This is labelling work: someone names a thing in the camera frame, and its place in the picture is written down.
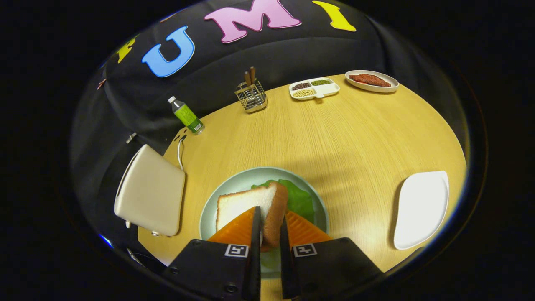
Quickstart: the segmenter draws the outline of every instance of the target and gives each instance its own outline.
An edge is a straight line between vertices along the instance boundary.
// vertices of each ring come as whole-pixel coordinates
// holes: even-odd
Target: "wooden table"
[[[330,235],[351,238],[383,272],[432,241],[403,251],[394,247],[399,191],[414,173],[445,170],[444,225],[465,180],[457,137],[438,112],[402,85],[380,94],[351,86],[343,74],[329,78],[340,91],[320,100],[296,101],[286,85],[266,92],[262,111],[247,114],[236,102],[203,117],[204,132],[188,131],[183,141],[187,176],[180,231],[154,237],[139,227],[141,244],[168,265],[191,239],[200,238],[199,219],[210,194],[232,175],[259,166],[306,179],[325,202]],[[171,143],[164,155],[176,166],[177,145],[178,140]],[[280,300],[281,292],[280,280],[262,281],[262,300]]]

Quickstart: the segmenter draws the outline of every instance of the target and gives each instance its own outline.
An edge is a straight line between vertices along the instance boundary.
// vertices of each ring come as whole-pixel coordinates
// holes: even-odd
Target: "pink letter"
[[[250,11],[239,10],[233,7],[224,7],[211,12],[204,20],[214,20],[221,31],[221,42],[230,43],[247,35],[247,31],[240,30],[234,23],[248,27],[254,31],[262,30],[264,15],[269,19],[267,24],[270,28],[293,27],[301,24],[301,21],[292,15],[279,3],[280,0],[254,0]]]

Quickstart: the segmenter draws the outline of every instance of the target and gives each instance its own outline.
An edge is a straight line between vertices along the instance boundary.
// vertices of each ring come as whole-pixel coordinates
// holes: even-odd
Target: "green drink bottle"
[[[173,108],[173,114],[175,114],[195,135],[204,131],[204,124],[197,118],[197,116],[195,116],[195,114],[193,114],[185,103],[179,101],[174,96],[169,98],[168,101]]]

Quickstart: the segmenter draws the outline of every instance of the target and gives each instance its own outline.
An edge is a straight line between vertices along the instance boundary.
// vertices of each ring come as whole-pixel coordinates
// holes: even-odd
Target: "toaster cord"
[[[178,148],[177,148],[177,157],[178,157],[178,164],[180,165],[180,169],[184,171],[184,166],[182,166],[182,160],[180,159],[180,145],[182,144],[182,141],[185,139],[187,135],[184,135],[184,137],[180,138],[178,140]]]

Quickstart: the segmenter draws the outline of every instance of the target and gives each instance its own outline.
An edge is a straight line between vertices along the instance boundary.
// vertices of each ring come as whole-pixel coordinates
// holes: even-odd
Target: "light green plate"
[[[217,200],[220,195],[251,189],[251,186],[265,183],[267,180],[289,180],[297,187],[310,193],[314,207],[314,224],[329,234],[329,219],[325,204],[316,190],[302,177],[291,171],[276,167],[257,167],[244,170],[224,181],[212,193],[201,214],[199,232],[202,240],[208,240],[216,233]],[[280,277],[280,249],[263,252],[260,255],[260,271],[263,279]]]

